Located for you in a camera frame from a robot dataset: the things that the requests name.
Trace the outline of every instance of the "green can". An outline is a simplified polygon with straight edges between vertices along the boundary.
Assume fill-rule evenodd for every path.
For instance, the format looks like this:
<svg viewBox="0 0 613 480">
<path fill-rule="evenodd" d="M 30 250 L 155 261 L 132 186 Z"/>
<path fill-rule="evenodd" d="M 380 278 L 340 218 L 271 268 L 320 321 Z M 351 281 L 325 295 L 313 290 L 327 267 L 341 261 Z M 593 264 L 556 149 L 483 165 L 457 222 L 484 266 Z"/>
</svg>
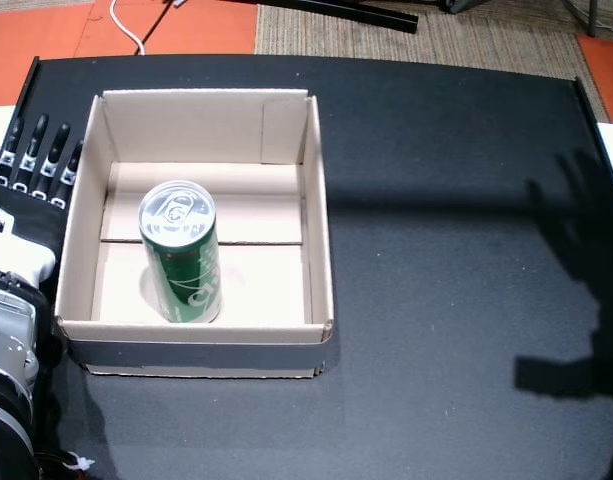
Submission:
<svg viewBox="0 0 613 480">
<path fill-rule="evenodd" d="M 195 183 L 166 182 L 146 194 L 138 215 L 162 314 L 212 322 L 221 307 L 213 198 Z"/>
</svg>

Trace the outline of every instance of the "cardboard box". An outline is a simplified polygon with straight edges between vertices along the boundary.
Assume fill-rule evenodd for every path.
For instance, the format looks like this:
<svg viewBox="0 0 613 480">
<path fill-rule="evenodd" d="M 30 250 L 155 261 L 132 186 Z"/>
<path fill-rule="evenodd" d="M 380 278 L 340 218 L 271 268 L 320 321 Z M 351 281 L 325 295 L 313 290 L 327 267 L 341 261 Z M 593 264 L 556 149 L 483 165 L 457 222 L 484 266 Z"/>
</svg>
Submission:
<svg viewBox="0 0 613 480">
<path fill-rule="evenodd" d="M 158 311 L 137 208 L 185 179 L 217 205 L 223 306 Z M 97 374 L 312 377 L 333 328 L 317 102 L 303 90 L 108 91 L 93 101 L 56 315 Z"/>
</svg>

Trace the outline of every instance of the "black tabletop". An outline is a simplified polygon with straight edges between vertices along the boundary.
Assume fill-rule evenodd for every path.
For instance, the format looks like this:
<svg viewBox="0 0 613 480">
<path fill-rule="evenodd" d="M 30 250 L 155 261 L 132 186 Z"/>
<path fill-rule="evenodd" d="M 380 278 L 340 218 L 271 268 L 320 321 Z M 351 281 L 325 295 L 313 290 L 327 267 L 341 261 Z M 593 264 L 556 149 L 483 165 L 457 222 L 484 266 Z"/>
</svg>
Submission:
<svg viewBox="0 0 613 480">
<path fill-rule="evenodd" d="M 22 113 L 71 122 L 74 143 L 94 94 L 165 87 L 318 97 L 333 358 L 312 380 L 101 377 L 64 360 L 56 440 L 95 459 L 94 478 L 613 475 L 613 183 L 573 82 L 323 58 L 77 59 L 41 62 Z"/>
</svg>

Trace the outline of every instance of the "gray carpet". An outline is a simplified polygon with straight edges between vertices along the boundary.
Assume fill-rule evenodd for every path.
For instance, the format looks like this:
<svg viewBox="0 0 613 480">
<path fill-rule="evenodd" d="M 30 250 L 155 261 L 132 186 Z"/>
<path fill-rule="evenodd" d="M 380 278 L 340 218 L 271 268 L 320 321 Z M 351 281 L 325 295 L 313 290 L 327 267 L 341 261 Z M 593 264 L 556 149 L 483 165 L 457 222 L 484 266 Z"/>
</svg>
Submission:
<svg viewBox="0 0 613 480">
<path fill-rule="evenodd" d="M 613 21 L 613 0 L 600 19 Z M 417 34 L 323 15 L 260 6 L 255 52 L 436 63 L 527 73 L 584 83 L 599 121 L 606 110 L 575 33 L 583 27 L 560 0 L 491 0 L 459 15 L 435 6 L 374 3 L 420 16 Z"/>
</svg>

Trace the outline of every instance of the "orange floor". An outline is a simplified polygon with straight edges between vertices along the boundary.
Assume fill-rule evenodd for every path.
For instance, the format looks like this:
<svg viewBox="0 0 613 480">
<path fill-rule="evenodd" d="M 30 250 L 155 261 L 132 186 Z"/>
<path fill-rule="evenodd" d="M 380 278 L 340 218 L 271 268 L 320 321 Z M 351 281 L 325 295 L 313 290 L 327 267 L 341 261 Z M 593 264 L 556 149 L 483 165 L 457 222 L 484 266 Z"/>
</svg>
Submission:
<svg viewBox="0 0 613 480">
<path fill-rule="evenodd" d="M 579 35 L 577 40 L 613 123 L 613 42 L 583 35 Z"/>
<path fill-rule="evenodd" d="M 35 55 L 42 59 L 131 55 L 135 44 L 113 23 L 111 0 L 0 13 L 0 105 L 12 105 Z M 119 19 L 140 38 L 162 0 L 118 0 Z M 146 42 L 147 53 L 253 53 L 257 7 L 188 0 L 171 8 Z"/>
</svg>

